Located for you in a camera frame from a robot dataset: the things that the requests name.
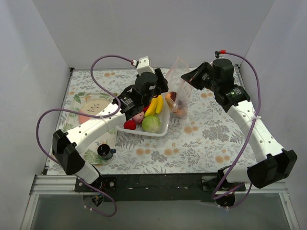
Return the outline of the clear zip top bag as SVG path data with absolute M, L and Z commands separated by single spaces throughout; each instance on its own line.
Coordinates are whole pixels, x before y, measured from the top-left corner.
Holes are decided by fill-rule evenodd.
M 189 67 L 186 62 L 177 57 L 176 62 L 166 74 L 168 81 L 168 92 L 176 92 L 177 98 L 188 104 L 192 96 L 192 87 L 181 79 L 181 76 L 189 73 Z

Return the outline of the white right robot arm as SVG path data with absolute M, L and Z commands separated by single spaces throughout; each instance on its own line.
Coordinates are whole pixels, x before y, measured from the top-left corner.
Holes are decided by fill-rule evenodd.
M 234 66 L 219 58 L 211 64 L 203 62 L 181 78 L 197 90 L 209 89 L 217 103 L 235 121 L 246 137 L 256 158 L 254 165 L 236 165 L 218 171 L 217 184 L 222 190 L 235 183 L 252 183 L 266 187 L 289 176 L 297 160 L 293 150 L 286 150 L 268 131 L 256 114 L 250 96 L 235 84 Z

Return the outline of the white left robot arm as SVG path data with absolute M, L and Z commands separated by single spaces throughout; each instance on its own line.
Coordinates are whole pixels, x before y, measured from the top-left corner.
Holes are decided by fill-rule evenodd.
M 52 153 L 67 175 L 75 175 L 90 191 L 102 186 L 101 174 L 81 154 L 100 136 L 143 111 L 154 96 L 168 91 L 160 68 L 139 74 L 135 83 L 109 103 L 97 116 L 66 132 L 53 134 Z

